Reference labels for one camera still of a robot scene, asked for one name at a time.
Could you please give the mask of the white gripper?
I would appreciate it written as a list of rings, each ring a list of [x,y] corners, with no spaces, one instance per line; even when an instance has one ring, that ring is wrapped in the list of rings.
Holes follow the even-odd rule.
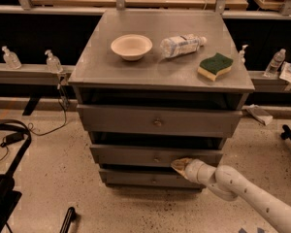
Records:
[[[171,162],[171,167],[193,183],[209,185],[215,182],[215,167],[199,159],[181,158]]]

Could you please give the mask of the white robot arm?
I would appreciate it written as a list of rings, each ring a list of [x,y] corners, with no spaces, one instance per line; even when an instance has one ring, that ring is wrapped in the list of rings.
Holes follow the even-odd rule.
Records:
[[[182,158],[172,168],[192,183],[202,184],[226,201],[240,196],[278,233],[291,233],[291,207],[250,182],[233,167],[210,166],[200,159]]]

